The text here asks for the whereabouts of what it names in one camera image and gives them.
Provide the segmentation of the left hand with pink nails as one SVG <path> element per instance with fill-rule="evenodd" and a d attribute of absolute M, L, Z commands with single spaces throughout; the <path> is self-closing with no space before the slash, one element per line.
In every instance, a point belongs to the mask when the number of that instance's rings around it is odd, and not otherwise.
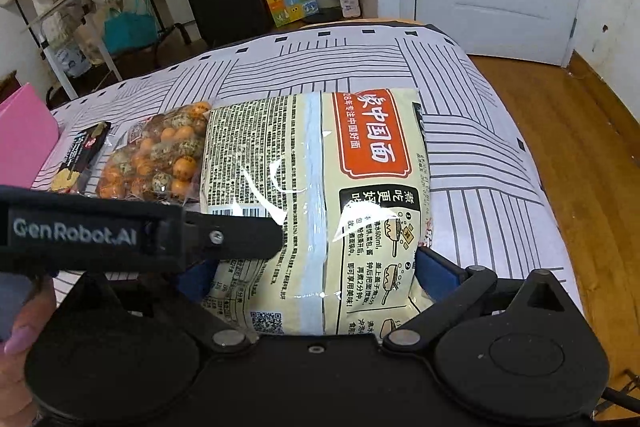
<path fill-rule="evenodd" d="M 25 383 L 28 352 L 56 309 L 51 277 L 24 304 L 14 321 L 11 337 L 1 343 L 1 425 L 30 426 L 37 415 L 32 394 Z"/>

